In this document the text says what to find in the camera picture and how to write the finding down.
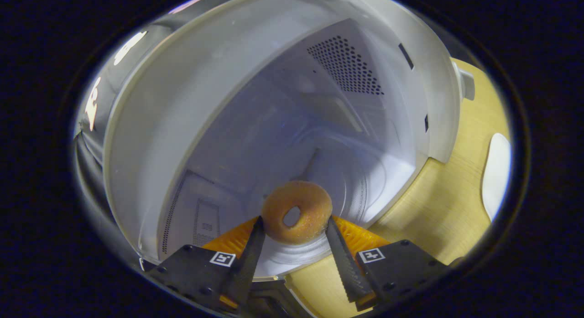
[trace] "wooden table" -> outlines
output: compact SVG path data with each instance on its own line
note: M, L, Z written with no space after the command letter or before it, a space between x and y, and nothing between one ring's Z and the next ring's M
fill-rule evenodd
M459 132L450 161L430 158L411 186L369 230L390 242L410 239L443 262L464 256L490 225L480 185L490 138L509 138L509 126L493 85L484 72L453 58L475 79L475 99L461 104ZM317 317L352 317L332 255L286 276L286 285Z

